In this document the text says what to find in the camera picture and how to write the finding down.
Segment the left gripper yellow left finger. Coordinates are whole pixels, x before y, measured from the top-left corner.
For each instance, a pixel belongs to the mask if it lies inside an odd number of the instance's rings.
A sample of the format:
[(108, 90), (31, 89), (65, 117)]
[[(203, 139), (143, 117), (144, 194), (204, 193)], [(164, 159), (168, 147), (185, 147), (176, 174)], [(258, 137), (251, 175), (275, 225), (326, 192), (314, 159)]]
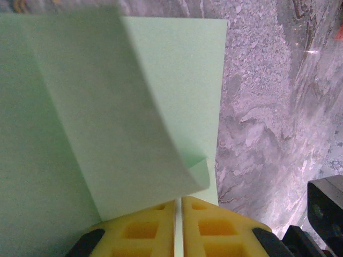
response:
[(175, 201), (98, 223), (66, 256), (174, 256)]

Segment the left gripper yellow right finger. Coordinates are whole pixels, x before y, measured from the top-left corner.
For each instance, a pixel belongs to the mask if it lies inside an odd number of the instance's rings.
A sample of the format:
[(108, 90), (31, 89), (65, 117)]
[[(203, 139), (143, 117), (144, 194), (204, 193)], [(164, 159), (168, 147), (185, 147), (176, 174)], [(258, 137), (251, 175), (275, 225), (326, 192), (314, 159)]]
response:
[(265, 224), (201, 199), (182, 198), (184, 256), (292, 256)]

